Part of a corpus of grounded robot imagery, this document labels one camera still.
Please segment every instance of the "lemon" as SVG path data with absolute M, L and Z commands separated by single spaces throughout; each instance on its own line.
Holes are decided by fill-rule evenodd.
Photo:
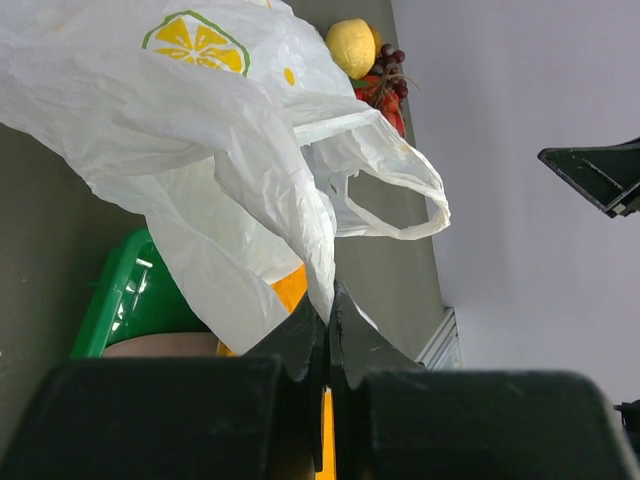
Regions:
M 209 68 L 247 75 L 249 52 L 202 15 L 187 10 L 169 15 L 144 38 L 142 48 Z
M 333 61 L 356 80 L 371 70 L 376 59 L 376 42 L 371 29 L 359 18 L 333 25 L 327 34 L 327 46 Z

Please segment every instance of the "green basket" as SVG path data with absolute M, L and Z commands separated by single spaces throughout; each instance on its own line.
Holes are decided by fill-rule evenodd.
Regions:
M 149 231 L 137 230 L 109 254 L 71 358 L 101 357 L 108 346 L 143 335 L 206 331 Z

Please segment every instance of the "lemon print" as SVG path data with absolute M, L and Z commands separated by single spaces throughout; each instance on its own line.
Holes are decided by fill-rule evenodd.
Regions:
M 295 85 L 296 77 L 293 75 L 293 72 L 291 71 L 290 68 L 285 68 L 284 69 L 284 78 L 287 81 L 287 83 L 289 85 L 291 85 L 292 87 Z
M 202 15 L 187 10 L 169 15 L 147 33 L 142 48 L 175 60 L 247 76 L 249 52 Z

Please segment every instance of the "plastic bag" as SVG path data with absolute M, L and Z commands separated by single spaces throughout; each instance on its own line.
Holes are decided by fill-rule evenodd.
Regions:
M 238 353 L 286 317 L 267 283 L 301 261 L 328 320 L 336 233 L 418 238 L 448 225 L 435 170 L 355 99 L 317 32 L 278 0 L 7 8 L 0 121 L 144 214 L 191 308 Z M 394 231 L 340 186 L 359 169 L 440 212 Z

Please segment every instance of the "black bracket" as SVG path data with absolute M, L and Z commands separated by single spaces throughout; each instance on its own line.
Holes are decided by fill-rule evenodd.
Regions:
M 640 138 L 609 147 L 547 148 L 538 158 L 610 217 L 640 210 Z
M 0 478 L 312 479 L 327 385 L 339 480 L 640 476 L 590 381 L 428 371 L 337 284 L 328 329 L 305 297 L 242 357 L 57 369 L 29 405 Z

